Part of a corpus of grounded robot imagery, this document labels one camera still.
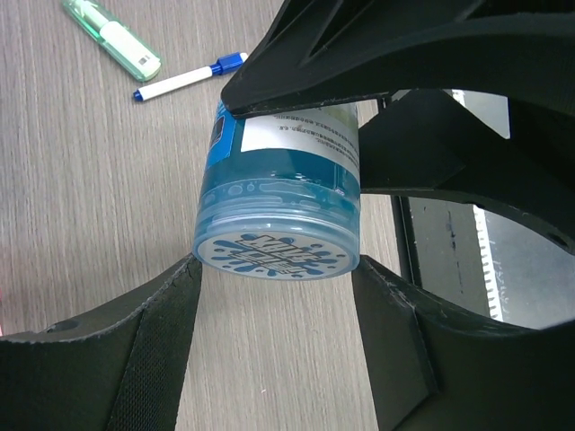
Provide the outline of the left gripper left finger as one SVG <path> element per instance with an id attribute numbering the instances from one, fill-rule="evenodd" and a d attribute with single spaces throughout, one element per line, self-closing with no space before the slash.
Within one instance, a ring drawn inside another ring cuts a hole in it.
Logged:
<path id="1" fill-rule="evenodd" d="M 202 266 L 156 278 L 40 332 L 1 338 L 3 430 L 173 430 Z"/>

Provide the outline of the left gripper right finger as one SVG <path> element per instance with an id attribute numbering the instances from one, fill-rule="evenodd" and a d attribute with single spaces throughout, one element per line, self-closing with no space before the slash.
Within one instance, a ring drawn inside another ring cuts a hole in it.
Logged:
<path id="1" fill-rule="evenodd" d="M 574 325 L 470 312 L 363 256 L 352 274 L 382 430 L 571 430 Z"/>

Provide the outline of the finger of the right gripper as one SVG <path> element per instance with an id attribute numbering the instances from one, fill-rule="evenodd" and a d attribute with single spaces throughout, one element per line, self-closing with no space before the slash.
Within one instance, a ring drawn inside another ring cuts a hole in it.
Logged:
<path id="1" fill-rule="evenodd" d="M 239 118 L 462 89 L 574 112 L 571 1 L 286 1 L 221 93 Z"/>
<path id="2" fill-rule="evenodd" d="M 447 92 L 408 92 L 359 130 L 367 194 L 474 204 L 574 252 L 574 118 L 509 101 L 510 136 Z"/>

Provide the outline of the blue slime jar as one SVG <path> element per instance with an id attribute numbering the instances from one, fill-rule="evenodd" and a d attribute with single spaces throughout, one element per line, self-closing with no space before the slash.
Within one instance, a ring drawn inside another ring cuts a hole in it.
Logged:
<path id="1" fill-rule="evenodd" d="M 210 267 L 272 280 L 352 271 L 360 259 L 357 107 L 236 119 L 219 106 L 193 253 Z"/>

